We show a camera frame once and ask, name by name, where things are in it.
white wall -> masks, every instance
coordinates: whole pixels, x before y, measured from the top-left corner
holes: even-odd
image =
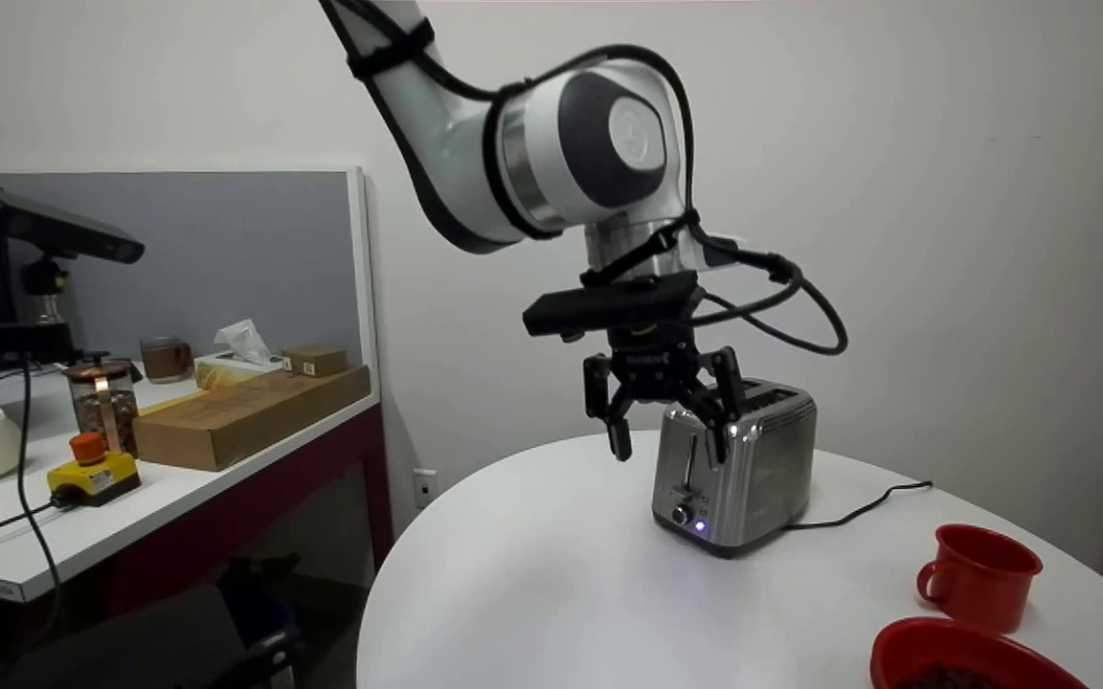
[[[716,234],[783,249],[846,361],[725,329],[814,392],[822,447],[935,474],[1103,559],[1103,4],[427,4],[474,79],[638,40],[695,104]],[[376,192],[393,491],[592,430],[578,355],[522,309],[580,245],[463,258],[427,234],[315,0],[0,0],[0,167],[356,156]]]

red mug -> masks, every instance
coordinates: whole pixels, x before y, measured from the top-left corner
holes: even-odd
[[[1041,559],[976,525],[940,525],[935,540],[938,559],[920,572],[920,594],[970,629],[1013,632]]]

silver toaster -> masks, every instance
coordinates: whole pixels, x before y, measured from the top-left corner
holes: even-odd
[[[656,520],[713,554],[755,553],[809,509],[810,447],[814,402],[792,388],[748,382],[742,415],[718,437],[670,406]]]

jar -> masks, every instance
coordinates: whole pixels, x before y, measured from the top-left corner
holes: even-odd
[[[75,411],[79,432],[102,432],[108,447],[130,453],[132,447],[132,365],[130,361],[99,361],[65,370],[68,397]]]

white desk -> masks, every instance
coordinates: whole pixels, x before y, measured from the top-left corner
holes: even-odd
[[[916,572],[940,520],[1030,544],[1025,646],[1103,689],[1103,578],[940,491],[894,494],[834,532],[713,559],[649,520],[656,432],[633,463],[606,437],[509,456],[433,502],[384,562],[358,629],[358,689],[866,689],[868,642],[935,618]],[[814,456],[822,520],[901,474]]]
[[[192,396],[192,382],[137,382],[137,406],[151,406],[165,397]],[[8,415],[20,417],[20,380],[8,380],[0,388],[0,397],[8,397]],[[125,544],[165,529],[169,520],[192,514],[196,504],[242,488],[245,479],[266,472],[273,463],[287,460],[296,447],[325,437],[328,430],[376,411],[376,396],[283,437],[280,444],[224,466],[224,472],[188,472],[188,466],[165,466],[165,463],[137,463],[140,488],[108,502],[108,504],[86,504],[86,509],[47,509],[39,514],[39,525],[50,540],[50,553],[58,559],[62,578],[71,578]],[[25,444],[25,497],[30,504],[47,504],[47,472],[62,460],[68,460],[68,437],[71,437],[71,402],[68,388],[62,377],[39,377],[34,380],[34,424],[30,424],[30,444]],[[15,474],[0,479],[0,520],[20,514],[15,497]],[[40,559],[40,548],[25,520],[0,529],[0,597],[3,600],[34,600],[50,588],[50,572]]]

